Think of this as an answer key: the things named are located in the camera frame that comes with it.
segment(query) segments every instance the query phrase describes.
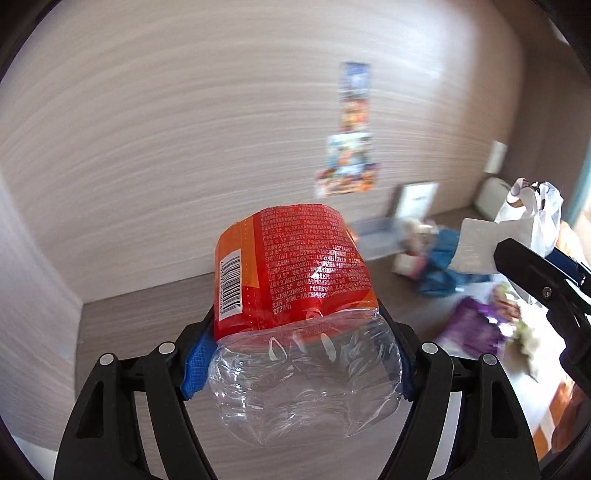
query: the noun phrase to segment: colorful poster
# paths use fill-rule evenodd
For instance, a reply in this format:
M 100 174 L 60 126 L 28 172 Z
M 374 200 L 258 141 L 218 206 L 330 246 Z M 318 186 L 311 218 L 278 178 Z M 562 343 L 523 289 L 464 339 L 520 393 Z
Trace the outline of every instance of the colorful poster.
M 327 168 L 370 163 L 372 134 L 355 132 L 332 135 L 327 139 Z
M 339 133 L 327 139 L 326 170 L 316 175 L 319 198 L 372 190 L 377 163 L 371 161 L 373 134 L 369 122 L 369 65 L 342 64 Z
M 316 176 L 316 196 L 324 198 L 372 190 L 378 167 L 377 163 L 363 163 L 323 170 Z
M 343 63 L 339 132 L 361 132 L 369 123 L 369 65 Z

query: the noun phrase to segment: wall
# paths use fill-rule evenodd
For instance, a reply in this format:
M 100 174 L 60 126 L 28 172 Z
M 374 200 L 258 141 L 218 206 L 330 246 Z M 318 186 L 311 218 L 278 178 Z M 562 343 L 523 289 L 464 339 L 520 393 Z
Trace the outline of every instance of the wall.
M 591 80 L 562 62 L 531 53 L 501 177 L 546 180 L 567 205 L 591 137 Z
M 312 202 L 342 61 L 372 64 L 377 188 L 470 203 L 507 142 L 522 48 L 488 0 L 64 0 L 0 84 L 0 168 L 39 246 L 91 301 L 212 270 L 219 234 Z
M 0 416 L 57 450 L 74 405 L 82 302 L 24 228 L 0 177 Z
M 519 112 L 500 176 L 547 180 L 573 194 L 591 133 L 591 81 L 531 0 L 492 0 L 525 50 Z

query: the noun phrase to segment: white plastic bag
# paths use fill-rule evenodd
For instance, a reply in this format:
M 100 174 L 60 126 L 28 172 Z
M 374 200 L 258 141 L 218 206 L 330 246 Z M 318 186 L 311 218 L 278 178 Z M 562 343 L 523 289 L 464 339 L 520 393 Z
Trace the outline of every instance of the white plastic bag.
M 496 245 L 514 238 L 542 257 L 556 245 L 560 233 L 563 199 L 551 183 L 529 184 L 517 179 L 494 222 L 467 218 L 462 222 L 460 240 L 449 268 L 460 273 L 498 273 L 494 260 Z M 520 296 L 531 298 L 514 286 Z

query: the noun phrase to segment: screw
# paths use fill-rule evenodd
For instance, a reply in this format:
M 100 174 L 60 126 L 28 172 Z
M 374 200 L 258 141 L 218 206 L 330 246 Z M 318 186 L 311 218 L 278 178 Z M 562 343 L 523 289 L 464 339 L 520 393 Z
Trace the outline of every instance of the screw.
M 158 351 L 163 355 L 168 355 L 169 353 L 174 352 L 174 348 L 175 348 L 174 343 L 164 342 L 164 343 L 160 344 L 160 346 L 158 347 Z
M 431 343 L 431 342 L 424 343 L 421 346 L 421 348 L 423 349 L 423 352 L 430 353 L 431 355 L 434 353 L 437 353 L 437 351 L 439 350 L 439 348 L 437 348 L 437 345 L 435 345 L 435 343 Z
M 484 363 L 486 363 L 487 365 L 496 365 L 496 357 L 491 353 L 485 353 L 482 359 L 484 360 Z
M 106 353 L 102 357 L 100 357 L 99 363 L 101 365 L 109 365 L 113 362 L 114 359 L 115 357 L 112 353 Z

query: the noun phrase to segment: purple bag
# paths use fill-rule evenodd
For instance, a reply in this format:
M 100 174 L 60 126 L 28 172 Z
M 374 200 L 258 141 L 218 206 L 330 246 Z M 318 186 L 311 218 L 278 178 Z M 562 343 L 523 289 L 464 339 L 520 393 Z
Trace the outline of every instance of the purple bag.
M 450 355 L 476 359 L 483 353 L 492 353 L 501 358 L 513 329 L 510 322 L 497 314 L 494 305 L 464 297 L 456 305 L 437 344 Z

